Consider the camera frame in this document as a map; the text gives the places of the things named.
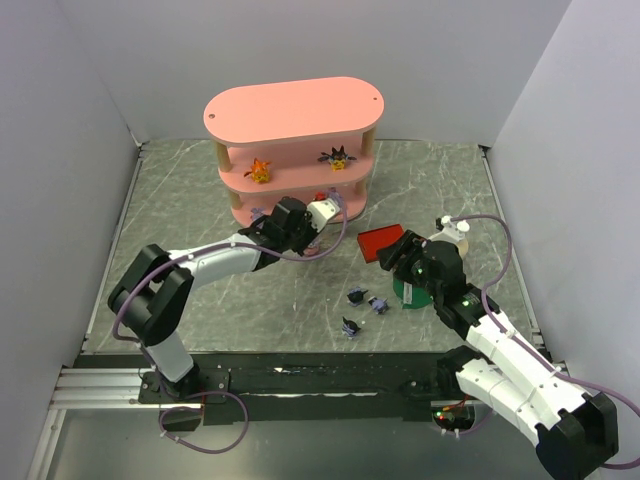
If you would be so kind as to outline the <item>small purple bunny figure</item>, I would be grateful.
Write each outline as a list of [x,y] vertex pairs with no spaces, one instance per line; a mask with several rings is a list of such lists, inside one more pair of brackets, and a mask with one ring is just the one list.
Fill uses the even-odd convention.
[[251,222],[255,222],[256,220],[262,218],[266,215],[265,209],[263,207],[253,207],[251,209]]

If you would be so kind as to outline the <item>purple black figure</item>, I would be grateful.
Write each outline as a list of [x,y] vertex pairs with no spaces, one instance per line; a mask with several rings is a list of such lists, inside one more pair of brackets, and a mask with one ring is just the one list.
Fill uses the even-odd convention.
[[347,338],[353,339],[357,337],[360,331],[361,327],[355,321],[345,317],[342,318],[342,332]]
[[367,289],[361,287],[355,287],[347,293],[348,303],[352,306],[358,306],[364,302],[365,296],[368,293]]
[[386,299],[373,296],[368,300],[368,304],[377,315],[383,315],[389,310],[389,305]]

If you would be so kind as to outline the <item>orange pikachu figure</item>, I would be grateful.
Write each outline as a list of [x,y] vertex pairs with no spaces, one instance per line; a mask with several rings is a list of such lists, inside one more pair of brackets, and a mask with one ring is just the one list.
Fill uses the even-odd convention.
[[244,173],[245,178],[250,178],[254,183],[263,184],[271,180],[269,161],[262,161],[258,158],[253,160],[250,169]]

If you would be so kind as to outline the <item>black winged pikachu figure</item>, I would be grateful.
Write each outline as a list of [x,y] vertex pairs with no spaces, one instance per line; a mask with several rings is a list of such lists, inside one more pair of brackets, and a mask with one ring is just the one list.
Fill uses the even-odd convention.
[[349,162],[356,160],[355,156],[346,152],[344,146],[339,149],[332,147],[330,152],[322,152],[317,159],[319,163],[327,163],[333,172],[344,170]]

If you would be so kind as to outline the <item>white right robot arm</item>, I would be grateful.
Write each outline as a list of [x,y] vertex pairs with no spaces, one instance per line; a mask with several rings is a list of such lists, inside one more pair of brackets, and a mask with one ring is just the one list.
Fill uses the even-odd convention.
[[441,359],[458,388],[514,426],[552,478],[584,479],[618,453],[614,402],[562,379],[467,281],[455,244],[406,231],[377,258],[382,269],[429,294],[438,318],[466,343]]

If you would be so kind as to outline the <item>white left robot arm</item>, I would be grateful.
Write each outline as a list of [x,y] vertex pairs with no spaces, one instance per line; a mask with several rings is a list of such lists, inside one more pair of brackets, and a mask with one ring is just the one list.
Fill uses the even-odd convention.
[[168,251],[145,246],[111,291],[112,336],[136,344],[174,398],[202,388],[200,369],[178,334],[190,294],[236,274],[262,270],[281,259],[301,261],[305,250],[344,210],[335,196],[308,204],[285,196],[269,214],[228,238]]

